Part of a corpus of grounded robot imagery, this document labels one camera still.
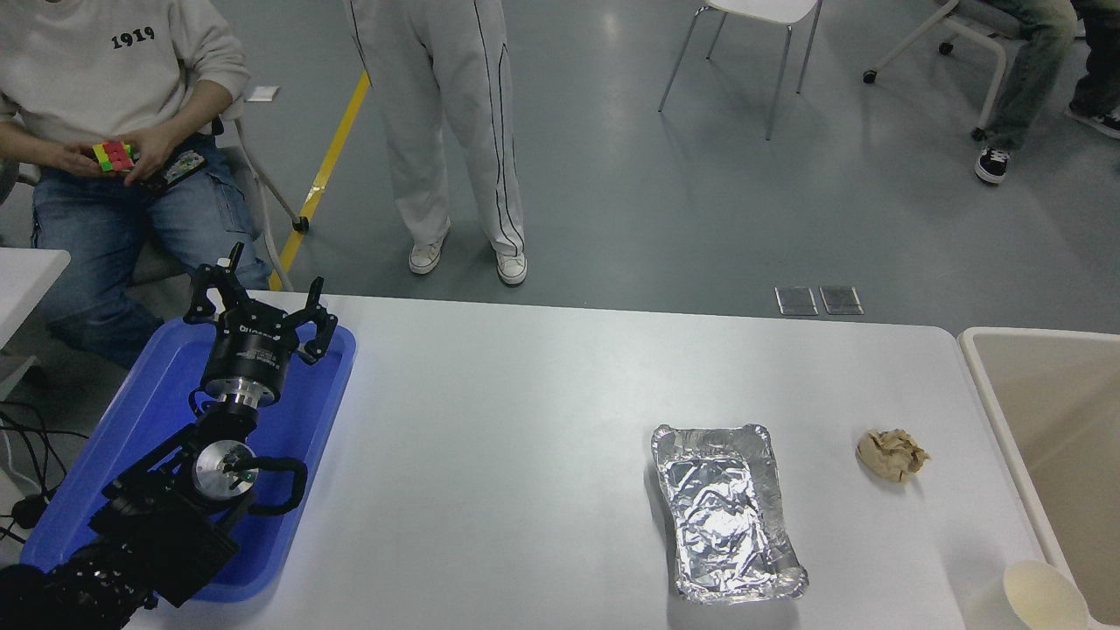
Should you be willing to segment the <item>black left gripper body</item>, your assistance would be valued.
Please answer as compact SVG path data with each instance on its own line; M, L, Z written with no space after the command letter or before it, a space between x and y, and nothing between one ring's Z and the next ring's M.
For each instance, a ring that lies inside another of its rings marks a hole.
M200 376L200 387L213 399L232 390L236 380L254 382L260 404L279 402L283 395L295 328L284 327L284 312L224 312L215 324L216 339Z

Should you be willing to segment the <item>person's left hand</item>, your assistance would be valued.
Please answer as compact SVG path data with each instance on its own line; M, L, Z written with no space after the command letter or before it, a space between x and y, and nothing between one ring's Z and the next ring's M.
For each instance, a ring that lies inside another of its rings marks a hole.
M185 136L172 121L136 130L120 136L121 143L131 143L136 149L136 167L124 176L125 187L143 182L160 172L171 158L172 149L181 143Z

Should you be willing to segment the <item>person's right hand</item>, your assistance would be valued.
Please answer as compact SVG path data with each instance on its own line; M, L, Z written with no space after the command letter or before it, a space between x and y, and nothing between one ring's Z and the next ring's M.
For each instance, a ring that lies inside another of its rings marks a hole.
M57 143L53 148L48 167L67 172L75 177L101 177L108 175L100 167L93 147L88 143Z

